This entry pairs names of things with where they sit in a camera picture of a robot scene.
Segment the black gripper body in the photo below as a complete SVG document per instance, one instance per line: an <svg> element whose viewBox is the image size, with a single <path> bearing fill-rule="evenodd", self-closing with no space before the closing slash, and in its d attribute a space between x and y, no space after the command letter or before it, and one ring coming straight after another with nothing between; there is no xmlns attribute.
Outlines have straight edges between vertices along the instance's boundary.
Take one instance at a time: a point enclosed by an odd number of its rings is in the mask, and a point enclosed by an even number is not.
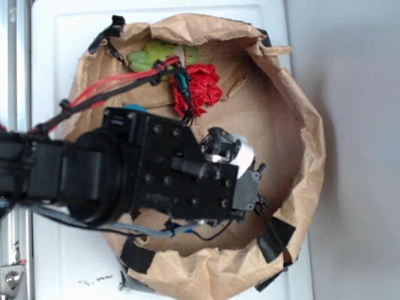
<svg viewBox="0 0 400 300"><path fill-rule="evenodd" d="M244 176L238 167L208 161L192 129L181 121L128 109L108 108L102 128L124 149L132 167L132 206L185 220L242 221L248 211L264 214L259 193L264 164L255 159Z"/></svg>

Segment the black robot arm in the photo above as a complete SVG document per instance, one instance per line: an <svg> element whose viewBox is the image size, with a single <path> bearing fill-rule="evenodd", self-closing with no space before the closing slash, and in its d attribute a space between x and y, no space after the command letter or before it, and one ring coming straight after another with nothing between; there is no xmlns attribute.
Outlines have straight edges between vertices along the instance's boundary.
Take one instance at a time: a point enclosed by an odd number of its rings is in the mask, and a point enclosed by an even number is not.
<svg viewBox="0 0 400 300"><path fill-rule="evenodd" d="M3 212L49 201L96 227L136 209L185 220L262 214L264 170L245 141L218 127L197 142L183 122L128 109L107 109L102 126L74 142L1 134Z"/></svg>

